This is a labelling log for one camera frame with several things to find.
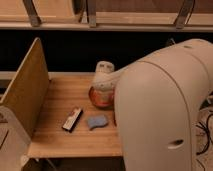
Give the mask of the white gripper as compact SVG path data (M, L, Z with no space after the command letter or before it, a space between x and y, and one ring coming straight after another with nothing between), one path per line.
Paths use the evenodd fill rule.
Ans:
M115 70L113 63L99 61L96 65L95 75L92 81L93 93L95 98L112 98L116 84L127 67Z

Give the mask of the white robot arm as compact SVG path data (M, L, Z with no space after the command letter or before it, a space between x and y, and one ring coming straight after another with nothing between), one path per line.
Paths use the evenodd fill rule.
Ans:
M196 171L196 121L213 92L213 43L186 40L118 71L100 61L92 86L114 92L126 171Z

